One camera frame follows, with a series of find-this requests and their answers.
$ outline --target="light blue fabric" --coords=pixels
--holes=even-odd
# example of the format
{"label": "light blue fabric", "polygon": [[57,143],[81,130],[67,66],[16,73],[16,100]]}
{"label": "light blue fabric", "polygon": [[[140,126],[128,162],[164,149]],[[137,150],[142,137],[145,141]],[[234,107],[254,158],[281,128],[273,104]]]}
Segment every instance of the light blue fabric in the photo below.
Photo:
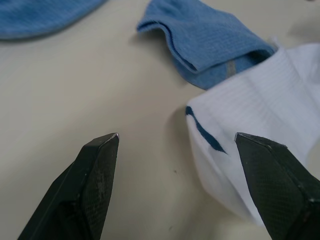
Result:
{"label": "light blue fabric", "polygon": [[152,0],[137,31],[153,29],[164,31],[181,76],[202,89],[209,89],[275,53],[271,45],[234,15],[198,0]]}
{"label": "light blue fabric", "polygon": [[0,39],[30,38],[59,31],[106,0],[0,0]]}

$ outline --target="beige surface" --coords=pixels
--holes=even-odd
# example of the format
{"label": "beige surface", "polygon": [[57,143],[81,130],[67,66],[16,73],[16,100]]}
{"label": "beige surface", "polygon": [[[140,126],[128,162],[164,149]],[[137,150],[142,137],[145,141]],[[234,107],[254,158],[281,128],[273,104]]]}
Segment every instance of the beige surface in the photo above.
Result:
{"label": "beige surface", "polygon": [[[184,118],[202,91],[178,75],[162,34],[137,37],[147,2],[109,0],[58,34],[0,42],[1,240],[19,236],[82,145],[110,132],[120,146],[102,240],[269,239],[203,192]],[[320,41],[313,3],[206,2],[286,46]]]}

